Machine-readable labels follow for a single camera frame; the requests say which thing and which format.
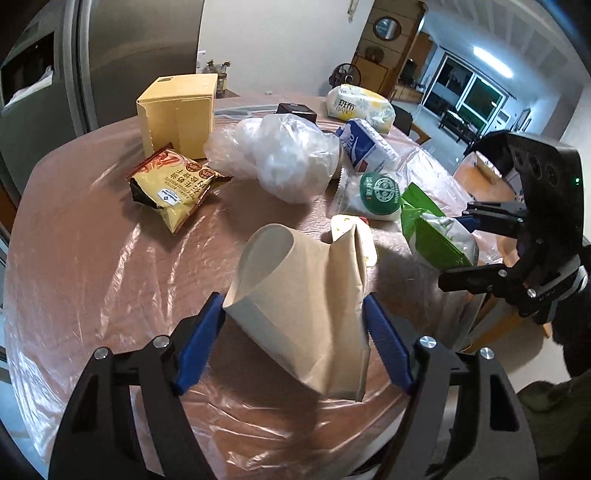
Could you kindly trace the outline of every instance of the round mirror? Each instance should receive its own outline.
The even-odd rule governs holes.
[[[382,17],[374,25],[375,36],[380,40],[396,40],[402,33],[402,26],[395,18]]]

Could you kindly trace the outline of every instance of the yellow cardboard box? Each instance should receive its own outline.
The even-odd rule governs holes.
[[[144,153],[172,143],[187,158],[205,158],[203,146],[213,130],[217,74],[159,77],[138,98]]]

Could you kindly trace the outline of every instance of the pink tablecloth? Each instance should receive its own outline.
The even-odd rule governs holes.
[[[219,100],[218,108],[277,103],[262,96]],[[326,118],[321,99],[290,96]],[[216,126],[231,121],[218,119]],[[405,135],[387,140],[416,181],[447,213],[470,197]],[[131,118],[74,140],[35,168],[20,204],[6,271],[4,306],[12,381],[25,424],[46,459],[61,415],[92,352],[143,347],[226,292],[245,242],[271,222],[330,241],[334,187],[313,205],[289,205],[256,182],[233,180],[172,236],[160,217],[131,199],[125,176],[144,157]],[[412,259],[400,233],[374,228],[378,266],[369,284],[393,313],[423,332],[453,331],[463,296],[443,294]],[[134,403],[141,395],[134,391]],[[400,414],[372,350],[362,403],[320,398],[275,364],[233,321],[226,322],[202,382],[183,398],[197,439],[220,479],[344,476]],[[147,464],[159,470],[139,409]]]

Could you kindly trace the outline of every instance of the ceiling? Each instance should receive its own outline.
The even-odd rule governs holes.
[[[562,30],[535,0],[426,0],[426,4],[425,26],[435,41],[476,67],[480,65],[473,47],[488,50],[514,71],[513,79],[500,83],[517,97],[534,100],[557,92],[576,103],[582,86],[591,81]]]

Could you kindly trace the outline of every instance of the green plastic bag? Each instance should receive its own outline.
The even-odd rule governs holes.
[[[408,186],[402,200],[402,234],[413,254],[438,270],[478,263],[474,237],[456,219],[446,217],[416,184]]]

